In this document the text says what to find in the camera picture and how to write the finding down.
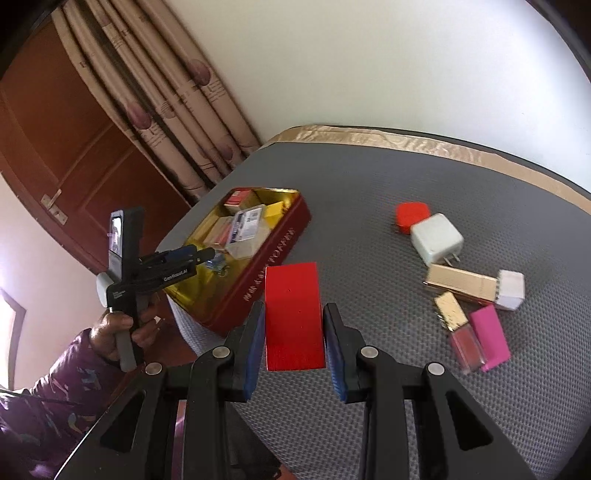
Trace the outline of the left forearm purple sleeve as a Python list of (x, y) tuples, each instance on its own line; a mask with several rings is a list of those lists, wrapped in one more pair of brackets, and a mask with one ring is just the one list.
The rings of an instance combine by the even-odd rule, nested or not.
[(123, 379), (88, 329), (35, 385), (1, 396), (1, 477), (52, 479), (102, 415)]

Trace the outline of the left hand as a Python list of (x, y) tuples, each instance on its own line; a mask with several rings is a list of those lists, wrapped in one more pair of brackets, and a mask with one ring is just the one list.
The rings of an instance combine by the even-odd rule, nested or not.
[(153, 294), (147, 307), (139, 313), (139, 326), (133, 326), (133, 319), (121, 312), (105, 313), (91, 328), (89, 334), (93, 350), (108, 361), (118, 361), (115, 336), (129, 333), (130, 339), (140, 348), (146, 349), (155, 340), (159, 332), (157, 306), (159, 297)]

